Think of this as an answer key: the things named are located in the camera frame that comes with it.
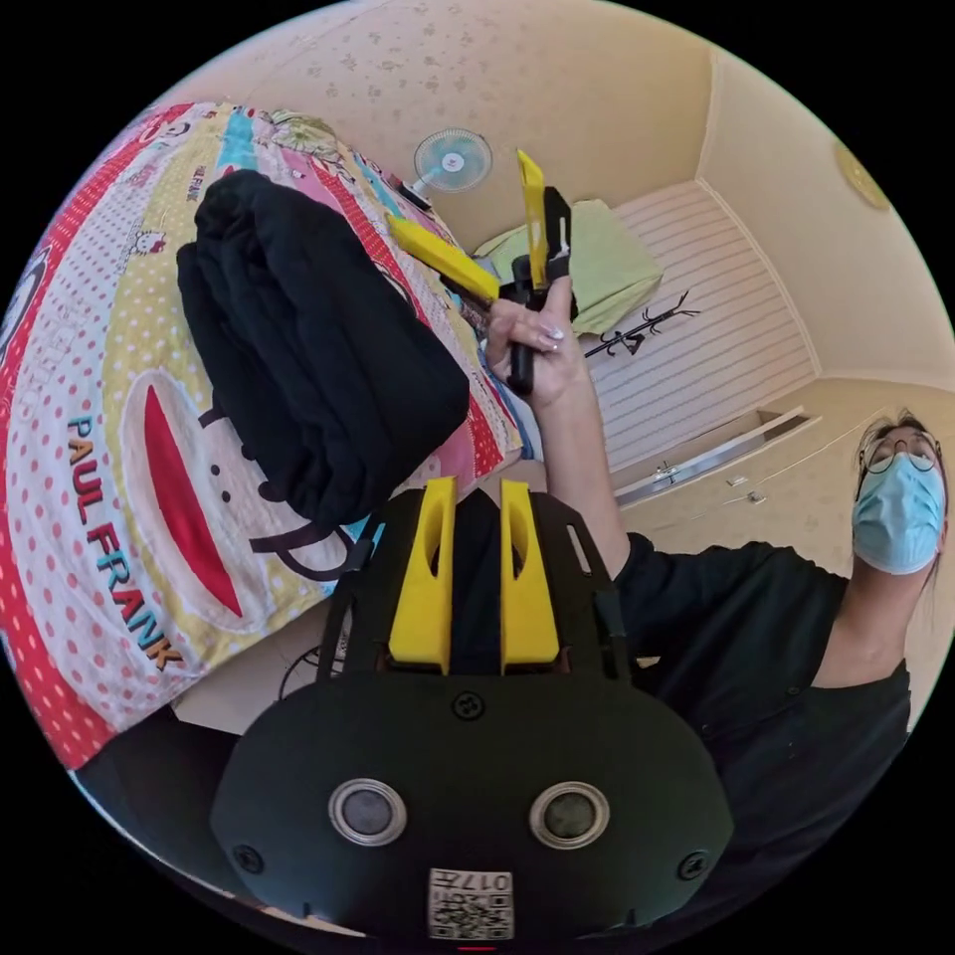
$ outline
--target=beige wall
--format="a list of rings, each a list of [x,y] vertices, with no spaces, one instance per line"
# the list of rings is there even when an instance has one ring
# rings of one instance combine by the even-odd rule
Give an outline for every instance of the beige wall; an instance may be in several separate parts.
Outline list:
[[[862,432],[873,418],[907,406],[943,448],[955,449],[955,395],[915,385],[820,379],[767,407],[782,412],[796,405],[822,420],[739,465],[628,507],[628,529],[673,553],[767,540],[793,546],[804,557],[848,575],[855,455]],[[955,458],[955,451],[949,457]],[[747,483],[730,487],[727,480],[737,475],[747,477]],[[950,480],[955,485],[955,472]],[[766,495],[762,503],[727,503],[753,488]],[[913,719],[931,692],[955,629],[955,528],[950,551],[941,563],[934,596],[926,596],[909,631]]]
[[[469,249],[523,216],[518,146],[569,201],[617,205],[695,174],[709,47],[676,27],[597,0],[347,8],[248,41],[164,101],[227,97],[305,110],[412,181],[422,139],[447,126],[472,129],[493,150],[491,175],[471,192],[436,197]]]
[[[780,87],[717,54],[699,176],[776,267],[823,374],[955,391],[955,338],[931,275],[895,211],[842,177],[834,141]]]

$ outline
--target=hand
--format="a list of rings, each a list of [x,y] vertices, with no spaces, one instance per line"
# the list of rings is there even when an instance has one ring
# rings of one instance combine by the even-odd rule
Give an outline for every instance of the hand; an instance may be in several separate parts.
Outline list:
[[[570,323],[570,306],[570,278],[565,277],[550,287],[547,302],[539,312],[503,298],[490,307],[487,366],[506,383],[511,344],[533,348],[534,390],[527,401],[535,415],[569,391],[592,387],[584,353]]]

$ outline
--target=bed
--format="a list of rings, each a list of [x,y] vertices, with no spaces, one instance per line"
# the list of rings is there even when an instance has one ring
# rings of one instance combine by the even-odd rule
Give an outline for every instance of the bed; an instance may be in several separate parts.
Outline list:
[[[403,486],[454,475],[467,493],[524,451],[458,303],[388,237],[397,212],[453,241],[437,216],[320,120],[148,110],[68,197],[0,331],[0,637],[69,769],[324,600],[365,523],[296,544],[307,527],[258,495],[189,339],[175,253],[205,189],[238,168],[340,211],[468,373],[467,421]],[[212,476],[228,478],[228,506]]]

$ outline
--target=surgical mask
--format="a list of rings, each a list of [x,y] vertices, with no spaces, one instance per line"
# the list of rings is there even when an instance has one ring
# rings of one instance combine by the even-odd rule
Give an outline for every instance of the surgical mask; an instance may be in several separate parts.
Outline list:
[[[897,454],[880,474],[869,472],[853,508],[854,550],[886,574],[914,574],[938,552],[945,521],[945,485],[938,468],[920,471]]]

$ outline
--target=qr code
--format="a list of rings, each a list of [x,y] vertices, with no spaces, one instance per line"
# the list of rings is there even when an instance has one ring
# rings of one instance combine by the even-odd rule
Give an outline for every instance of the qr code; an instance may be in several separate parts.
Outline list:
[[[510,872],[433,868],[428,886],[431,938],[493,941],[514,937]]]

